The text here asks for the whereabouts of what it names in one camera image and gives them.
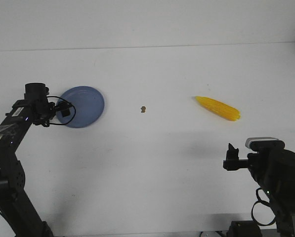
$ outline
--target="white table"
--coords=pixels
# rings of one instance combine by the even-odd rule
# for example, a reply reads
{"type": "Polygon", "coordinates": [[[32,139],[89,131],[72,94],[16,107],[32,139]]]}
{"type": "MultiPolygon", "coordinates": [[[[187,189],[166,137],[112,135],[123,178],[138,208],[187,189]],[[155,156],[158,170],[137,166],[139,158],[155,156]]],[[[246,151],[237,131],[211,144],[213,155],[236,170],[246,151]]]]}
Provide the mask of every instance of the white table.
{"type": "Polygon", "coordinates": [[[52,95],[93,86],[106,102],[87,128],[32,126],[17,151],[57,236],[227,229],[250,219],[258,187],[247,170],[222,168],[228,143],[241,158],[254,136],[295,152],[295,43],[0,52],[0,123],[30,82],[52,95]],[[195,95],[242,117],[220,118],[195,95]]]}

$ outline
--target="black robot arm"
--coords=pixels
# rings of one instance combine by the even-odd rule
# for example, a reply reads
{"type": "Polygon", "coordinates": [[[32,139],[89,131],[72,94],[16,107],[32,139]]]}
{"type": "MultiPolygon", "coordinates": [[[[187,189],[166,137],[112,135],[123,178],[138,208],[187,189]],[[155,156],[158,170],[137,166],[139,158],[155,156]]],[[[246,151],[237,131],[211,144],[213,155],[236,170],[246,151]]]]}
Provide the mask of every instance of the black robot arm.
{"type": "Polygon", "coordinates": [[[43,83],[25,86],[24,100],[18,100],[0,125],[0,211],[16,237],[53,237],[24,191],[25,173],[15,151],[31,124],[49,126],[56,111],[66,111],[69,103],[55,106],[48,102],[43,83]]]}
{"type": "Polygon", "coordinates": [[[269,198],[277,231],[295,237],[295,153],[285,150],[285,143],[275,138],[250,138],[246,146],[256,153],[239,160],[238,149],[229,144],[223,167],[247,168],[269,198]]]}

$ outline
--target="white wall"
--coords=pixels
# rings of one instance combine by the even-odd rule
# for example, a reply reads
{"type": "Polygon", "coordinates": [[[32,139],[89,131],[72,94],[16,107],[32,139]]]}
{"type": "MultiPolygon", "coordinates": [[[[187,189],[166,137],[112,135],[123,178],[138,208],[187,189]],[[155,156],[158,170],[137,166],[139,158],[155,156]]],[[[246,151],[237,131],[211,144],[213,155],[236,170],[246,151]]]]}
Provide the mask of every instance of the white wall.
{"type": "Polygon", "coordinates": [[[0,50],[287,41],[295,0],[0,0],[0,50]]]}

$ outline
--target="corn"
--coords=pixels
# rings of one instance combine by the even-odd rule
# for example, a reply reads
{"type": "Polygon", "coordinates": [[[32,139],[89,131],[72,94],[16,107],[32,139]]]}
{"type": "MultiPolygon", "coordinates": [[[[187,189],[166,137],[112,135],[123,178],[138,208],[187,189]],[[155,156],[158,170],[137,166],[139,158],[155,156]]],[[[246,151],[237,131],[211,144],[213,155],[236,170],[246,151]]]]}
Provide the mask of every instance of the corn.
{"type": "Polygon", "coordinates": [[[213,100],[211,98],[202,97],[202,96],[196,96],[196,100],[199,102],[200,105],[202,105],[209,111],[225,119],[236,121],[237,119],[241,117],[240,112],[237,109],[229,105],[226,105],[222,102],[219,102],[217,100],[213,100]]]}

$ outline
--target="blue plate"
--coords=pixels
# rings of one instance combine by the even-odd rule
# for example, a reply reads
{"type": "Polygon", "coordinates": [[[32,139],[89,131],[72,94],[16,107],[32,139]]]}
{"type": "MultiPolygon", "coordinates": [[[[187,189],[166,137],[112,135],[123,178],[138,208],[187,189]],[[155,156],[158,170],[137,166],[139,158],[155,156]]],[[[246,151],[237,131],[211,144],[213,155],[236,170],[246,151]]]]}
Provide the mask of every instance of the blue plate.
{"type": "MultiPolygon", "coordinates": [[[[68,127],[87,127],[95,122],[104,110],[104,99],[101,93],[90,86],[77,86],[67,90],[61,97],[71,102],[76,107],[76,116],[67,124],[68,127]]],[[[74,108],[70,108],[70,115],[62,117],[60,112],[56,113],[61,123],[68,122],[74,115],[74,108]]]]}

